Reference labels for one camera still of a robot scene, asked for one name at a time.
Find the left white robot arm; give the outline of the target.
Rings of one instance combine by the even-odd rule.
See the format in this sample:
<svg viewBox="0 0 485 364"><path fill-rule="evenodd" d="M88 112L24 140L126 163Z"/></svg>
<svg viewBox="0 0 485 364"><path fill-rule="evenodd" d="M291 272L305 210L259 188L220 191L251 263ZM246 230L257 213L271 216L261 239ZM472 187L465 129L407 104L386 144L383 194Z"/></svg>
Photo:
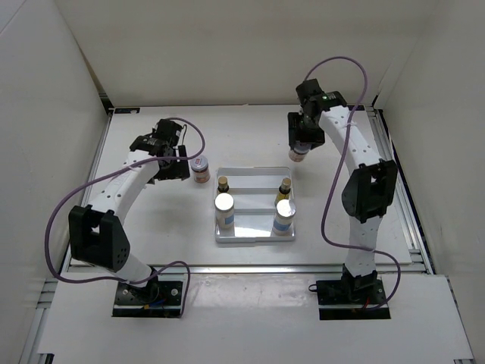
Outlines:
<svg viewBox="0 0 485 364"><path fill-rule="evenodd" d="M129 169L111 178L87 206L75 206L68 216L72 257L103 268L126 282L127 290L141 303L161 299L155 270L130 252L124 220L147 184L156 180L185 180L190 176L188 161L179 146L183 126L161 119L152 132L138 136L124 161Z"/></svg>

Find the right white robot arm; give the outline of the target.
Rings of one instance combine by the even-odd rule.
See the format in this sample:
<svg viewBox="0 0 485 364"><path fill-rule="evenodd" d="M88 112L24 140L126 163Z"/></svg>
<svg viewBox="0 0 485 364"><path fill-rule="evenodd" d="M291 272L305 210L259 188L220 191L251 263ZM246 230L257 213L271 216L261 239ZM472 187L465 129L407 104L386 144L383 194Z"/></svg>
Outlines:
<svg viewBox="0 0 485 364"><path fill-rule="evenodd" d="M342 277L336 284L323 284L327 301L374 304L378 291L375 249L377 233L393 202L397 166L384 159L365 139L352 120L351 111L337 92L326 93L316 79L304 80L296 88L298 112L288 114L289 157L302 161L330 138L349 172L341 195L349 216L349 248Z"/></svg>

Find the yellow label bottle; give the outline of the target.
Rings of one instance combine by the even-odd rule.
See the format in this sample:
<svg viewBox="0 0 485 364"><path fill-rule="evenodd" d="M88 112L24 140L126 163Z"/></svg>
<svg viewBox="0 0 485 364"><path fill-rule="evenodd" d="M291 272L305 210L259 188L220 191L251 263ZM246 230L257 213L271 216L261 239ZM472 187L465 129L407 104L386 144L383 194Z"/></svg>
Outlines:
<svg viewBox="0 0 485 364"><path fill-rule="evenodd" d="M228 193L229 191L228 179L226 176L220 176L217 179L217 194Z"/></svg>
<svg viewBox="0 0 485 364"><path fill-rule="evenodd" d="M289 177L282 179L281 184L278 188L276 198L274 200L274 205L277 205L279 201L284 199L289 199L291 193L292 181Z"/></svg>

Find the blue label shaker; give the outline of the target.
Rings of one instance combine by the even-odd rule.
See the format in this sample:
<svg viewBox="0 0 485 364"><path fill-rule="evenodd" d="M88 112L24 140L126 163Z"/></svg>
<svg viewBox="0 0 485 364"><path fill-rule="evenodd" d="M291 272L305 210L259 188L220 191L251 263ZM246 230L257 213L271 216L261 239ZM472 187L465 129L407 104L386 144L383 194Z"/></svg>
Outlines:
<svg viewBox="0 0 485 364"><path fill-rule="evenodd" d="M215 218L221 230L234 224L234 198L229 193L220 193L214 199Z"/></svg>
<svg viewBox="0 0 485 364"><path fill-rule="evenodd" d="M282 199L276 205L272 231L279 236L290 234L296 215L296 206L289 199Z"/></svg>

